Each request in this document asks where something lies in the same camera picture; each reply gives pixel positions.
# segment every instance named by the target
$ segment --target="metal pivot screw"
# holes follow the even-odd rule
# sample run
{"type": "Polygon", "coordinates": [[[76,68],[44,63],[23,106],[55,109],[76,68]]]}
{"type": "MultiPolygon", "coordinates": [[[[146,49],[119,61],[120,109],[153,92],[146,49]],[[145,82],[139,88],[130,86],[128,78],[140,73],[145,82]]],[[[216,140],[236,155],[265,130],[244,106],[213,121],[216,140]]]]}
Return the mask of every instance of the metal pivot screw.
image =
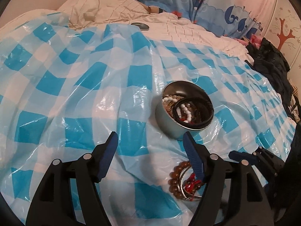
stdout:
{"type": "Polygon", "coordinates": [[[92,155],[90,153],[84,154],[84,159],[88,160],[92,157],[92,155]]]}
{"type": "Polygon", "coordinates": [[[216,161],[219,157],[218,157],[218,155],[216,155],[216,154],[211,154],[211,155],[210,155],[210,158],[211,158],[212,160],[216,161]]]}
{"type": "Polygon", "coordinates": [[[242,160],[241,163],[242,163],[244,166],[249,165],[249,162],[248,162],[247,160],[242,160]]]}
{"type": "Polygon", "coordinates": [[[56,165],[58,165],[60,162],[61,162],[61,161],[60,161],[59,159],[55,159],[55,160],[52,162],[52,164],[56,166],[56,165]]]}

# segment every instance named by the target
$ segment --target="wallpaper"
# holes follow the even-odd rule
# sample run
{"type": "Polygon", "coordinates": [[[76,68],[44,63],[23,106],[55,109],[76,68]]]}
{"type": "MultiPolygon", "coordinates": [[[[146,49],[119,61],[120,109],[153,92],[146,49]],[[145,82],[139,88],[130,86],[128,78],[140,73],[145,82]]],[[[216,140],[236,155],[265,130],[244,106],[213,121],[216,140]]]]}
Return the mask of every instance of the wallpaper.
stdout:
{"type": "Polygon", "coordinates": [[[265,38],[293,65],[301,47],[301,21],[288,0],[277,0],[265,38]]]}

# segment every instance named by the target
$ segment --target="metal tin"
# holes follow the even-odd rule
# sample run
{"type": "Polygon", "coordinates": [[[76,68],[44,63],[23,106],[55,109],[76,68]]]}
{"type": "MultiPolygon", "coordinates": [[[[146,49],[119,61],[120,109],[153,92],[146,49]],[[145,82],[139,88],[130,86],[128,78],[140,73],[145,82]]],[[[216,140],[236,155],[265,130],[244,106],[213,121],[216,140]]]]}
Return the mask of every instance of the metal tin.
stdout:
{"type": "MultiPolygon", "coordinates": [[[[162,91],[161,99],[168,95],[179,95],[183,97],[200,97],[208,101],[211,100],[203,89],[189,81],[174,81],[165,86],[162,91]]],[[[182,126],[176,122],[165,110],[162,101],[160,101],[156,107],[156,120],[160,129],[169,137],[177,140],[183,140],[185,132],[189,131],[191,135],[196,136],[200,130],[205,129],[210,125],[208,122],[206,126],[201,129],[190,129],[182,126]]]]}
{"type": "Polygon", "coordinates": [[[144,24],[144,23],[139,23],[139,22],[135,22],[135,23],[132,23],[131,25],[136,25],[140,28],[141,31],[148,31],[149,30],[149,26],[144,24]]]}

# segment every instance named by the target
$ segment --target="white duvet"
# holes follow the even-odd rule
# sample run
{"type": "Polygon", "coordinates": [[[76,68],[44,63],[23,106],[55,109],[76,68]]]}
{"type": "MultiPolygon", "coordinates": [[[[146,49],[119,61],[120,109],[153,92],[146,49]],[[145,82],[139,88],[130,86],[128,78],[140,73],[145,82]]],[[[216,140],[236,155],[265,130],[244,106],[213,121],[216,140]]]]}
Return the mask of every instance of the white duvet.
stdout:
{"type": "MultiPolygon", "coordinates": [[[[238,41],[224,36],[218,38],[203,27],[193,24],[188,19],[178,19],[172,13],[148,14],[135,0],[68,0],[58,11],[69,15],[69,26],[73,29],[92,26],[104,29],[108,23],[142,22],[150,27],[148,31],[142,32],[148,38],[211,46],[228,56],[253,62],[245,46],[238,41]]],[[[20,15],[0,29],[0,40],[4,34],[26,21],[54,12],[57,11],[36,9],[20,15]]]]}

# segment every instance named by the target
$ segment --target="wrinkled bedsheet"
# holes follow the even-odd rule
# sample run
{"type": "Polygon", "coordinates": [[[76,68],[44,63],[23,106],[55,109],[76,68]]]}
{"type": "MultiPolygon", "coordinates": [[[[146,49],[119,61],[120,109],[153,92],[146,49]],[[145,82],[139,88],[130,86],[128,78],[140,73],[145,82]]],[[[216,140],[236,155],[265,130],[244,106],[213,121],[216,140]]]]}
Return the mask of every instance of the wrinkled bedsheet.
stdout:
{"type": "Polygon", "coordinates": [[[143,35],[152,40],[214,46],[230,57],[254,61],[248,56],[246,47],[236,40],[226,36],[218,38],[202,26],[189,19],[179,19],[172,13],[148,14],[136,0],[67,0],[58,11],[69,15],[70,28],[97,27],[104,30],[108,23],[142,22],[150,27],[148,31],[142,31],[143,35]]]}
{"type": "Polygon", "coordinates": [[[7,34],[0,57],[0,191],[23,222],[52,160],[75,160],[116,131],[117,152],[98,185],[112,225],[188,225],[197,203],[176,200],[167,184],[187,156],[154,118],[173,80],[211,98],[214,119],[195,137],[211,153],[261,145],[285,160],[290,150],[295,124],[268,80],[208,46],[149,40],[132,25],[74,31],[54,13],[7,34]]]}

